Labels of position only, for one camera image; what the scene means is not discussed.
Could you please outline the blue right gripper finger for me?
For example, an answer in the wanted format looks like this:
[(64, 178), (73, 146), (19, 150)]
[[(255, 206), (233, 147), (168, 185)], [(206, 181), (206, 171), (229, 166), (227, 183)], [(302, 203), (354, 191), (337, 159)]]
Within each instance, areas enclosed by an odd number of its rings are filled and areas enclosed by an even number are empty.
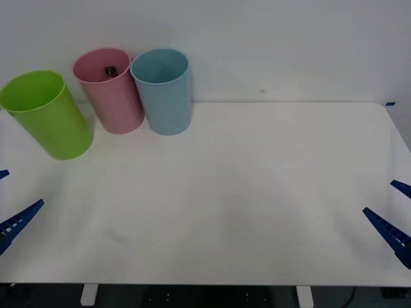
[(397, 181), (397, 180), (391, 181), (390, 184), (391, 186), (396, 188), (398, 191), (403, 193), (405, 196), (407, 196), (408, 198), (411, 198), (411, 186), (410, 185)]
[(384, 220), (368, 207), (362, 212), (394, 251), (401, 263), (410, 269), (410, 236)]

